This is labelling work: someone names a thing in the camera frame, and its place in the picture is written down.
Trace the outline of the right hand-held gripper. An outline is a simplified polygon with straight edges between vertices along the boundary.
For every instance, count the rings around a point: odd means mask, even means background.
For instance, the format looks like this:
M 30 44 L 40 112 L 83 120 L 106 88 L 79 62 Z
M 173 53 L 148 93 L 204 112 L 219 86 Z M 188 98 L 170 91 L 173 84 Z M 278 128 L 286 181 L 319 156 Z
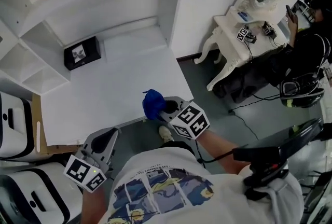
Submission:
M 210 122 L 204 110 L 197 104 L 190 104 L 190 101 L 178 96 L 164 97 L 164 100 L 166 107 L 159 113 L 159 119 L 162 122 L 169 122 L 177 135 L 197 139 L 209 128 Z

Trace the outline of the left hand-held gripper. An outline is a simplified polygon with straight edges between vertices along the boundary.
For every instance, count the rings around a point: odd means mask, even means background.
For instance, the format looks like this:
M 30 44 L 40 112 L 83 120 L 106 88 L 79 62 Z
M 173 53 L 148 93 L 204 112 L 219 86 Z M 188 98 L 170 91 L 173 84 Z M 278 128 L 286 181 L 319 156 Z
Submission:
M 64 175 L 77 186 L 90 193 L 95 192 L 102 183 L 112 177 L 112 158 L 117 137 L 116 127 L 90 134 L 83 146 L 70 156 Z

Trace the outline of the blue cleaning cloth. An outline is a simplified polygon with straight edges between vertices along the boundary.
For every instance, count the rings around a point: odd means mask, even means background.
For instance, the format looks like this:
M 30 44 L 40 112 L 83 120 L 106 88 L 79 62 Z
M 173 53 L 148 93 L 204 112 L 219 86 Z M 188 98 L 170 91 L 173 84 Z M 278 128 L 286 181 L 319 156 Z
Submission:
M 142 106 L 145 116 L 149 120 L 161 120 L 160 113 L 166 108 L 164 97 L 154 89 L 149 89 L 144 94 Z

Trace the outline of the person's left forearm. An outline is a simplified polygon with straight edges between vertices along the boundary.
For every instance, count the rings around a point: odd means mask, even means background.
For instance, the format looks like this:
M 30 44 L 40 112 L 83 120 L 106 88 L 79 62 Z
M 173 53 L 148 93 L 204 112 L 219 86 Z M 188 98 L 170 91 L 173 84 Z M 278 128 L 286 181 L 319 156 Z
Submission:
M 80 224 L 98 224 L 107 211 L 105 191 L 99 187 L 95 192 L 83 191 Z

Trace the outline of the person's right forearm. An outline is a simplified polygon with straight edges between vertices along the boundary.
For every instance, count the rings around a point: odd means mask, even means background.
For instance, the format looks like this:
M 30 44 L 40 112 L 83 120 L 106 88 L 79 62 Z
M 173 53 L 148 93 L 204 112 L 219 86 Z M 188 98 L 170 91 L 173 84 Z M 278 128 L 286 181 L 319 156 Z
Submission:
M 211 157 L 217 158 L 232 151 L 237 146 L 230 141 L 222 138 L 210 130 L 205 130 L 197 138 L 197 142 L 210 154 Z M 238 174 L 241 166 L 233 159 L 232 155 L 228 155 L 218 161 L 224 168 L 226 173 Z

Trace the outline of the person's white shoe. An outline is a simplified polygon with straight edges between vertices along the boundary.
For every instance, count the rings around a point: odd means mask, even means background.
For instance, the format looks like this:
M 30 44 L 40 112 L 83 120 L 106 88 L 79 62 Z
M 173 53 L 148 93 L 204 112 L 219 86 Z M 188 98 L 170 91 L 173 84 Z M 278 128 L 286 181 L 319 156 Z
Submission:
M 171 131 L 166 126 L 163 126 L 163 125 L 160 126 L 158 129 L 158 133 L 164 143 L 174 141 Z

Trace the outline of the person's black shorts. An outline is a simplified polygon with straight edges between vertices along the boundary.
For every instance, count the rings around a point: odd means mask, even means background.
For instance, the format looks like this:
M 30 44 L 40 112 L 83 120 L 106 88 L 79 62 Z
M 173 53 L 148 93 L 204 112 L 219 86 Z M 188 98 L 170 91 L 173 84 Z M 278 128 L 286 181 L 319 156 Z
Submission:
M 193 149 L 187 143 L 182 141 L 168 141 L 162 144 L 159 148 L 167 148 L 167 147 L 177 147 L 177 148 L 186 149 L 189 152 L 191 152 L 193 155 L 195 155 Z

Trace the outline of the brown cardboard box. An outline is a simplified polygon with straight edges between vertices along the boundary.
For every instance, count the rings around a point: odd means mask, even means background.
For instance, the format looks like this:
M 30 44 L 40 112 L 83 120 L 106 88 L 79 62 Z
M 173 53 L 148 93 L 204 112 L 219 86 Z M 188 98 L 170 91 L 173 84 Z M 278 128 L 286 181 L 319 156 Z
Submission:
M 34 146 L 37 153 L 44 156 L 56 155 L 76 152 L 79 149 L 80 145 L 47 145 L 42 119 L 41 100 L 40 96 L 35 93 L 32 95 L 31 112 Z

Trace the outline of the person's white printed shirt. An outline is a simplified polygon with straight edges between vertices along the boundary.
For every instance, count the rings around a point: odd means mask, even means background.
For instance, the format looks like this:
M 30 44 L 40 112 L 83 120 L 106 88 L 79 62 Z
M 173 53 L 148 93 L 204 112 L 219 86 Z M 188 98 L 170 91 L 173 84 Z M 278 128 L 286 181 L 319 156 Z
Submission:
M 166 147 L 139 153 L 115 178 L 109 207 L 99 224 L 299 224 L 304 202 L 292 175 L 246 197 L 239 174 L 211 174 L 188 150 Z

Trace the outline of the white ornate dressing table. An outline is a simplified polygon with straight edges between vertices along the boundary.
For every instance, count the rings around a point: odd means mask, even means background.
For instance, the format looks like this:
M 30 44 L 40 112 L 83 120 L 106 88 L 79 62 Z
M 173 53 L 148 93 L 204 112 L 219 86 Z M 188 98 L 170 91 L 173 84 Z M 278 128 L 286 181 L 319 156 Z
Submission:
M 217 44 L 219 49 L 218 59 L 214 63 L 217 64 L 222 58 L 226 59 L 223 69 L 207 84 L 208 91 L 212 91 L 219 81 L 229 76 L 235 68 L 247 63 L 250 58 L 256 58 L 288 42 L 284 33 L 275 24 L 271 24 L 271 26 L 275 29 L 276 38 L 270 40 L 262 31 L 263 21 L 246 24 L 243 20 L 238 22 L 229 16 L 214 16 L 213 19 L 216 22 L 216 28 L 205 41 L 201 56 L 194 59 L 195 64 L 202 63 L 214 44 Z M 245 42 L 237 39 L 238 32 L 246 25 L 256 35 L 257 40 L 254 44 L 246 45 Z

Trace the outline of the black box with picture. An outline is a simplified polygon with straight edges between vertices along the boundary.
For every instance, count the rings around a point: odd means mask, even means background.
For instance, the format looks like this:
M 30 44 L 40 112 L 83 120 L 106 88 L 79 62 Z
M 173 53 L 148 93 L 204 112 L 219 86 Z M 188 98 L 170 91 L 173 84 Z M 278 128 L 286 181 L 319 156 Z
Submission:
M 64 49 L 64 65 L 70 71 L 100 58 L 100 44 L 95 36 Z

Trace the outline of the spare hand-held gripper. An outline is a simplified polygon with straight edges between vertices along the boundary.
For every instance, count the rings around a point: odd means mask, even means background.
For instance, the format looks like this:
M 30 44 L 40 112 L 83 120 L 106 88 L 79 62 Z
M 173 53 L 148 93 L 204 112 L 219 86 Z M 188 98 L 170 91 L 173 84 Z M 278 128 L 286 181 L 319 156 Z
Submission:
M 236 39 L 241 42 L 255 43 L 257 37 L 252 33 L 249 27 L 246 25 L 245 27 L 240 28 L 236 35 Z
M 271 39 L 275 39 L 277 36 L 275 29 L 268 22 L 264 22 L 262 26 L 262 31 L 266 36 L 270 37 Z

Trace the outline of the black chest-mounted device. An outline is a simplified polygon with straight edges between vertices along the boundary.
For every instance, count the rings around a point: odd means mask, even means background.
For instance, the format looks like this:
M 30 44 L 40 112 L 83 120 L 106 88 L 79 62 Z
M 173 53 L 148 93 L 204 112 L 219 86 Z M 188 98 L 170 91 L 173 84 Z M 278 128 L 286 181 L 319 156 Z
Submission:
M 259 188 L 267 187 L 275 179 L 284 179 L 289 157 L 297 153 L 323 131 L 321 118 L 312 119 L 300 125 L 294 125 L 257 142 L 235 148 L 233 158 L 236 161 L 250 163 L 252 175 L 244 179 L 245 196 L 258 201 L 266 196 Z

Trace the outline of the small blue white box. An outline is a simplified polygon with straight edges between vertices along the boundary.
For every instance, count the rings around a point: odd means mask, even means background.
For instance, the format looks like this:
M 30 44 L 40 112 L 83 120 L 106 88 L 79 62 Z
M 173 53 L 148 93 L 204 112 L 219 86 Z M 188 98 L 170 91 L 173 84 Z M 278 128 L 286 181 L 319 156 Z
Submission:
M 246 22 L 250 22 L 253 20 L 253 17 L 249 15 L 247 12 L 239 11 L 237 14 Z

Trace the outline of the black strapped backpack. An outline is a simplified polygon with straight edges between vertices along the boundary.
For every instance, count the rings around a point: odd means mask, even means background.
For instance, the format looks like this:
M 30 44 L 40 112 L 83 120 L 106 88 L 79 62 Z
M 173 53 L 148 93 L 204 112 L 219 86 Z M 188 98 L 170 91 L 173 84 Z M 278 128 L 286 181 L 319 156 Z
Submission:
M 280 83 L 280 100 L 288 108 L 310 108 L 324 96 L 318 73 L 306 73 Z

